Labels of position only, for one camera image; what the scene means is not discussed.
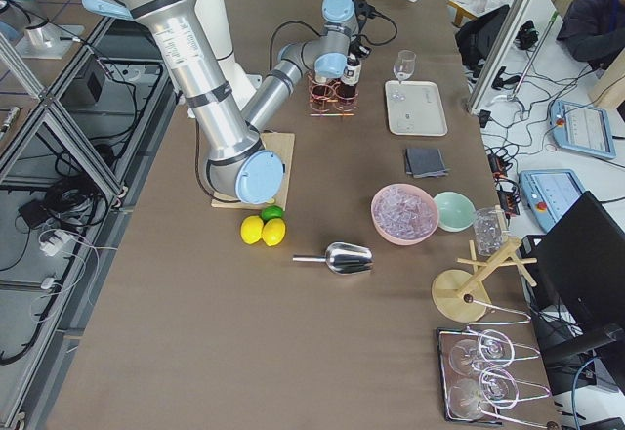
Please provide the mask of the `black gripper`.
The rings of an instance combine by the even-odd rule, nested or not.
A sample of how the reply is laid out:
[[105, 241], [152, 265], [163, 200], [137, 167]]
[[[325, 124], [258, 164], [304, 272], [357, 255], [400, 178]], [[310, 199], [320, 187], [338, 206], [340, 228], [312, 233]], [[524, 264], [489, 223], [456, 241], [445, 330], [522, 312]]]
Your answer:
[[349, 52], [359, 59], [365, 59], [370, 55], [370, 47], [367, 46], [368, 37], [356, 34], [351, 38]]

